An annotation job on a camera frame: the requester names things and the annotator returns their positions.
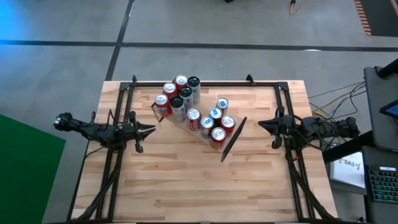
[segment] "black can lid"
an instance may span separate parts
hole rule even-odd
[[[200,84],[200,80],[198,77],[191,77],[188,79],[188,86],[196,87]]]
[[[184,101],[181,99],[181,97],[176,97],[172,99],[171,105],[174,108],[180,108],[184,104]]]
[[[190,87],[184,87],[180,90],[180,96],[188,97],[192,94],[192,89]]]

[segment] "keyboard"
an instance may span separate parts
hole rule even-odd
[[[398,169],[368,166],[368,177],[374,202],[398,203]]]

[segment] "aluminum can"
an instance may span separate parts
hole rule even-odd
[[[157,111],[163,117],[168,117],[172,114],[170,100],[165,94],[159,94],[155,97],[155,105],[157,107]]]
[[[174,83],[166,83],[163,86],[163,93],[169,97],[170,100],[178,96],[178,89]]]
[[[193,94],[190,87],[180,89],[180,97],[184,100],[185,109],[188,111],[193,108]]]
[[[184,101],[181,97],[172,99],[171,105],[175,121],[178,123],[184,122],[187,112],[185,111]]]
[[[188,78],[185,75],[177,75],[177,77],[175,77],[175,85],[179,90],[183,87],[188,86],[187,83]]]
[[[188,117],[188,128],[191,131],[199,131],[200,120],[201,120],[200,111],[198,109],[191,108],[188,110],[187,117]]]
[[[230,137],[235,128],[235,120],[232,116],[223,116],[220,127],[226,132],[226,136]]]
[[[223,112],[218,107],[215,107],[210,110],[210,117],[214,120],[214,126],[218,127],[221,123],[221,117],[223,116]]]
[[[223,112],[223,116],[226,115],[226,111],[228,110],[229,102],[226,98],[220,98],[216,102],[216,106],[221,109]]]
[[[198,77],[190,77],[188,79],[188,86],[192,89],[193,104],[200,102],[200,80]]]
[[[200,121],[201,135],[205,139],[209,139],[211,131],[213,130],[214,121],[210,116],[204,116]]]
[[[224,146],[226,133],[222,128],[215,128],[210,135],[210,146],[213,149],[221,149]]]

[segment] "wooden table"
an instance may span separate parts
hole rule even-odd
[[[311,116],[304,82],[288,83],[294,113]],[[105,123],[108,110],[114,110],[119,84],[104,83],[96,122]],[[227,97],[230,112],[248,117],[224,163],[219,152],[170,121],[157,122],[150,106],[161,91],[159,87],[134,88],[132,110],[137,120],[156,124],[157,130],[143,142],[144,153],[135,152],[134,141],[124,152],[115,222],[297,221],[285,149],[272,149],[274,137],[257,125],[274,117],[277,103],[273,88],[202,87],[203,96],[214,102]],[[99,144],[91,142],[88,152],[97,148]],[[322,153],[311,147],[303,153],[311,190],[336,216]],[[105,157],[106,150],[102,150],[87,158],[72,218],[82,214],[98,193]],[[300,198],[307,214],[302,192]]]

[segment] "gray floor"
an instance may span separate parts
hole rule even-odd
[[[0,2],[0,40],[115,42],[128,0]],[[289,1],[136,0],[125,42],[395,47],[397,38],[363,32],[352,0],[306,0],[295,16]],[[0,45],[0,113],[67,140],[43,219],[64,221],[86,141],[52,127],[69,111],[89,120],[97,107],[113,47]],[[298,50],[157,49],[123,47],[113,80],[305,80],[308,95],[363,80],[363,68],[397,53]],[[311,100],[323,105],[348,90]],[[366,95],[354,99],[362,132],[370,129]],[[326,109],[331,112],[336,104]],[[337,115],[353,111],[347,103]],[[362,196],[333,190],[339,217],[364,215]]]

